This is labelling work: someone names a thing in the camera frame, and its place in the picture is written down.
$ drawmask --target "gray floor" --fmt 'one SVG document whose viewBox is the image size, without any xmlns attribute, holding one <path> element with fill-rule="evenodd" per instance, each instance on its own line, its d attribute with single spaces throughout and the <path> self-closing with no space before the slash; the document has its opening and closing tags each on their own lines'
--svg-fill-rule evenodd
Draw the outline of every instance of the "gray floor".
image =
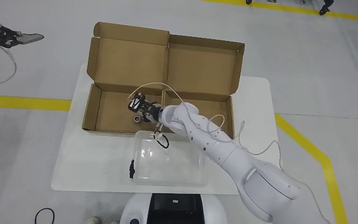
<svg viewBox="0 0 358 224">
<path fill-rule="evenodd" d="M 308 3 L 320 8 L 323 1 Z M 342 0 L 332 9 L 358 14 L 358 3 Z M 18 72 L 0 86 L 0 95 L 71 99 L 98 21 L 245 43 L 242 74 L 269 80 L 275 112 L 330 157 L 348 220 L 358 220 L 356 21 L 199 0 L 8 1 L 0 8 L 0 22 L 45 39 L 12 49 Z M 0 76 L 11 69 L 0 52 Z M 51 189 L 66 119 L 67 112 L 0 109 L 0 223 L 31 223 L 43 207 L 55 210 L 56 224 L 83 223 L 91 216 L 104 224 L 119 220 L 131 194 Z M 322 212 L 335 223 L 319 163 L 278 133 L 284 167 L 311 186 Z M 237 196 L 220 200 L 229 223 L 260 223 Z M 49 219 L 46 212 L 39 224 Z"/>
</svg>

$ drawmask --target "yellow tape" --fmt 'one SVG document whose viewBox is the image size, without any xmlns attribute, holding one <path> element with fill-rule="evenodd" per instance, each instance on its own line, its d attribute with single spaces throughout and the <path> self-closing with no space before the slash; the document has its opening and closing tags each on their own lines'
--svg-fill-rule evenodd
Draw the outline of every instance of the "yellow tape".
<svg viewBox="0 0 358 224">
<path fill-rule="evenodd" d="M 0 96 L 0 108 L 69 111 L 71 100 Z"/>
<path fill-rule="evenodd" d="M 333 213 L 335 214 L 336 223 L 347 224 L 348 220 L 346 217 L 345 208 L 341 198 L 340 190 L 338 188 L 335 172 L 333 171 L 332 163 L 329 158 L 279 114 L 275 114 L 275 118 L 277 126 L 279 126 L 288 136 L 290 136 L 298 145 L 304 148 L 321 164 L 323 175 L 328 188 L 329 198 L 331 199 Z"/>
<path fill-rule="evenodd" d="M 275 10 L 275 11 L 283 11 L 283 12 L 292 12 L 299 14 L 307 14 L 307 15 L 319 15 L 319 10 L 313 10 L 310 8 L 301 8 L 295 6 L 283 6 L 279 4 L 272 3 L 263 3 L 263 2 L 253 2 L 251 4 L 246 4 L 245 0 L 203 0 L 204 2 L 214 2 L 214 3 L 222 3 L 222 4 L 234 4 L 237 6 L 246 6 L 253 8 L 263 8 L 266 10 Z M 340 12 L 327 12 L 325 17 L 333 17 L 333 18 L 344 18 L 347 20 L 358 20 L 358 15 L 348 14 L 348 13 L 340 13 Z"/>
</svg>

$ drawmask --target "transparent plastic box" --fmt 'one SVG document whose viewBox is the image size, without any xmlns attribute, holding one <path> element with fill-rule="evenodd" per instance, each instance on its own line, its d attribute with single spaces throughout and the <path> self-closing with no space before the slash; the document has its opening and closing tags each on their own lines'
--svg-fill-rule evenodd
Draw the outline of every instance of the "transparent plastic box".
<svg viewBox="0 0 358 224">
<path fill-rule="evenodd" d="M 208 157 L 185 137 L 164 133 L 167 149 L 153 138 L 153 132 L 135 134 L 132 182 L 138 185 L 205 186 L 208 184 Z"/>
</svg>

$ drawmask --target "white tabletop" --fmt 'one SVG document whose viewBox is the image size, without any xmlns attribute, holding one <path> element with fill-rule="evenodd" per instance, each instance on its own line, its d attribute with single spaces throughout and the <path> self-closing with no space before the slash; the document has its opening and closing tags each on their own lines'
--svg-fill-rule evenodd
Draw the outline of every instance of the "white tabletop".
<svg viewBox="0 0 358 224">
<path fill-rule="evenodd" d="M 135 185 L 129 179 L 133 157 L 134 136 L 110 133 L 90 133 L 82 130 L 90 85 L 93 82 L 83 64 L 68 114 L 61 147 L 52 177 L 54 190 L 83 192 L 134 193 L 198 193 L 238 194 L 231 177 L 211 160 L 209 182 L 202 187 Z M 242 120 L 245 128 L 241 142 L 252 152 L 264 150 L 277 140 L 277 130 L 271 91 L 264 78 L 240 78 L 239 88 L 232 95 L 235 132 Z M 279 165 L 276 145 L 258 158 Z"/>
</svg>

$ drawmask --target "cardboard box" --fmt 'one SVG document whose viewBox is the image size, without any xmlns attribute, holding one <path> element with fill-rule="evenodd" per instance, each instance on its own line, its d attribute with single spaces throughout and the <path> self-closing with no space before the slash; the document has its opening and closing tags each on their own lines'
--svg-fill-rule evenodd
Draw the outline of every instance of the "cardboard box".
<svg viewBox="0 0 358 224">
<path fill-rule="evenodd" d="M 171 35 L 169 31 L 99 22 L 89 50 L 87 73 L 93 79 L 82 128 L 135 133 L 154 125 L 133 122 L 127 97 L 150 82 L 170 85 L 208 118 L 225 116 L 223 130 L 234 137 L 232 100 L 241 73 L 244 44 Z M 179 104 L 165 86 L 140 90 L 149 101 Z M 214 120 L 221 124 L 220 118 Z"/>
</svg>

